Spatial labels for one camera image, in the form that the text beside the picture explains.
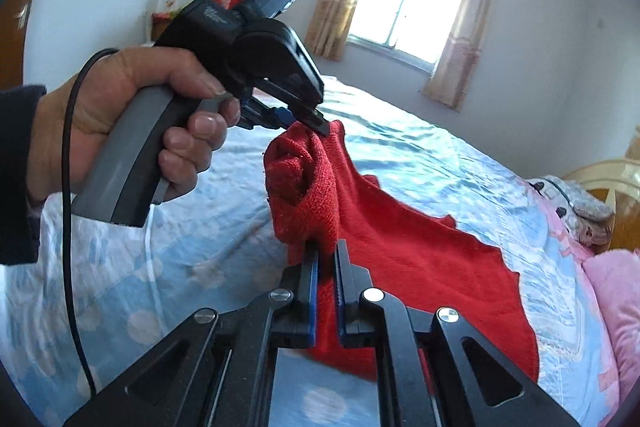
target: wooden door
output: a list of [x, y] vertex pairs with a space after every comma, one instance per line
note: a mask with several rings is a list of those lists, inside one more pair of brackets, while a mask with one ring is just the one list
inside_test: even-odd
[[24, 36], [31, 0], [5, 0], [0, 6], [0, 89], [22, 85]]

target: pink pillow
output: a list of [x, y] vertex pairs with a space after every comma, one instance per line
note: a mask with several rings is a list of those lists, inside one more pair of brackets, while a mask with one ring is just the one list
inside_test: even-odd
[[620, 374], [620, 402], [640, 377], [640, 250], [609, 250], [582, 264], [609, 331]]

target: finger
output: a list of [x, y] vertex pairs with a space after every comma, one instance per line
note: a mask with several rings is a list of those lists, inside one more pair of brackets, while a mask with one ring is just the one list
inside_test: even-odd
[[106, 60], [118, 60], [125, 76], [140, 89], [169, 83], [175, 92], [192, 98], [211, 98], [225, 92], [188, 50], [180, 48], [126, 48]]
[[207, 141], [214, 151], [226, 140], [226, 120], [220, 113], [198, 111], [189, 118], [187, 129], [194, 137]]
[[211, 163], [211, 146], [192, 136], [182, 127], [170, 127], [162, 139], [167, 150], [193, 163], [197, 172], [206, 171]]
[[164, 149], [158, 155], [158, 165], [164, 179], [171, 183], [164, 197], [165, 201], [182, 196], [195, 188], [198, 175], [190, 161]]
[[233, 127], [240, 121], [240, 102], [237, 98], [225, 100], [220, 105], [220, 114], [226, 121], [227, 127]]

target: door handle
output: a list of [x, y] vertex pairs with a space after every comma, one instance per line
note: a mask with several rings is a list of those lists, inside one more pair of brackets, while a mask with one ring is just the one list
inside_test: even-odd
[[24, 28], [27, 23], [27, 17], [29, 15], [29, 3], [25, 4], [20, 10], [19, 13], [14, 15], [14, 19], [18, 19], [18, 29], [21, 30]]

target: bed sheet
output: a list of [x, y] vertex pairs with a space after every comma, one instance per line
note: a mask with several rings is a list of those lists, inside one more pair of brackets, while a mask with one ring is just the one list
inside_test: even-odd
[[[583, 426], [611, 415], [618, 375], [593, 290], [535, 191], [447, 131], [335, 79], [326, 80], [322, 111], [344, 123], [359, 172], [502, 250], [520, 273], [540, 386]], [[277, 284], [286, 251], [273, 237], [262, 167], [276, 134], [230, 129], [197, 188], [153, 208], [144, 229], [74, 218], [76, 311], [98, 387], [196, 309], [236, 309]], [[47, 427], [59, 427], [88, 398], [67, 328], [60, 205], [57, 195], [44, 208], [38, 263], [0, 272], [0, 357]], [[373, 383], [280, 351], [270, 425], [377, 424]]]

